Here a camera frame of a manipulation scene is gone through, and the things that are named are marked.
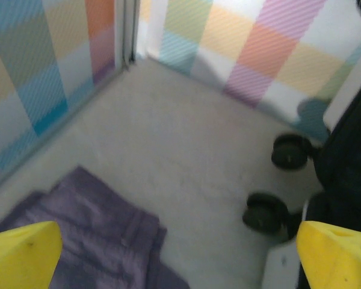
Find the blue square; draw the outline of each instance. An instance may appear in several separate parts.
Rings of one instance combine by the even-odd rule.
[[[0,32],[42,13],[41,0],[0,0]]]
[[[175,70],[190,75],[198,47],[195,42],[165,31],[159,60]]]
[[[51,109],[42,119],[34,124],[34,130],[38,136],[41,136],[53,124],[57,123],[68,112],[68,105],[65,100],[61,101],[56,107]]]
[[[37,136],[33,129],[24,132],[12,144],[0,152],[0,171],[19,161],[35,145]]]
[[[56,64],[31,78],[18,91],[31,123],[35,125],[62,101],[66,101],[59,69]]]

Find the white panel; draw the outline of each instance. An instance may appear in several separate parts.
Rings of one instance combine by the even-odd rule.
[[[159,58],[162,46],[162,38],[164,33],[164,24],[167,14],[168,0],[155,0],[151,5],[147,53],[153,58]]]
[[[336,127],[350,102],[361,88],[361,58],[349,74],[338,94],[333,99],[324,115],[326,126],[332,131]]]
[[[149,24],[146,21],[140,20],[138,24],[138,37],[137,37],[137,54],[140,57],[146,56],[148,30],[149,30]]]
[[[295,240],[269,250],[262,289],[296,289],[300,257]]]
[[[16,92],[0,102],[0,151],[30,128],[31,122]]]
[[[301,42],[346,60],[361,43],[361,15],[355,0],[327,0]]]
[[[256,20],[266,0],[214,0],[214,4]]]
[[[58,60],[59,72],[66,96],[92,77],[90,44],[85,42],[69,55]]]

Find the pastel plaid pattern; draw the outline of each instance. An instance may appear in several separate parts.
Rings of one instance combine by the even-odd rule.
[[[0,172],[116,69],[114,0],[0,0]]]
[[[141,53],[322,140],[361,56],[351,0],[141,0],[140,22]]]

